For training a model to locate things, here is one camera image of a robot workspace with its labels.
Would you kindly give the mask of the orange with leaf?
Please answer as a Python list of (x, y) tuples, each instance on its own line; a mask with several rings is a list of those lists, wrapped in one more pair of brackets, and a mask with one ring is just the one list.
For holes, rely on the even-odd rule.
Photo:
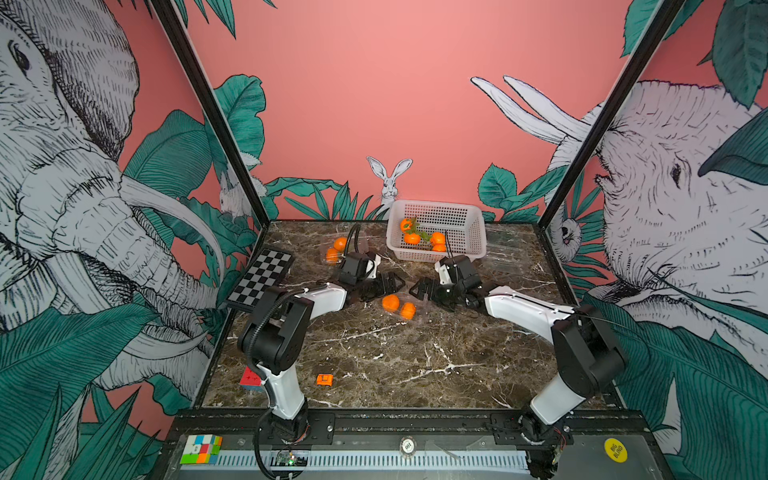
[(432, 245), (434, 244), (445, 244), (446, 243), (446, 237), (441, 232), (434, 232), (430, 237), (430, 243)]

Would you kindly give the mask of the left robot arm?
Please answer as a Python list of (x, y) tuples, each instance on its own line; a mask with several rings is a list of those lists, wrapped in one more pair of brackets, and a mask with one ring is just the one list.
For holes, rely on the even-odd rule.
[(312, 320), (355, 304), (398, 293), (405, 280), (380, 272), (381, 257), (352, 253), (331, 279), (288, 291), (269, 287), (238, 338), (248, 368), (261, 380), (269, 410), (266, 421), (285, 443), (297, 443), (309, 431), (308, 401), (301, 391), (296, 362)]

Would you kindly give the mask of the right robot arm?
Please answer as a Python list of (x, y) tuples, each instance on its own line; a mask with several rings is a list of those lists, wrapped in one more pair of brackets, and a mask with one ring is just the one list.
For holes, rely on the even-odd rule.
[(574, 408), (622, 374), (628, 357), (609, 322), (594, 307), (558, 305), (481, 279), (465, 255), (435, 264), (436, 278), (422, 278), (409, 293), (451, 311), (463, 306), (534, 333), (554, 348), (557, 373), (521, 413), (524, 438), (540, 444), (561, 430)]

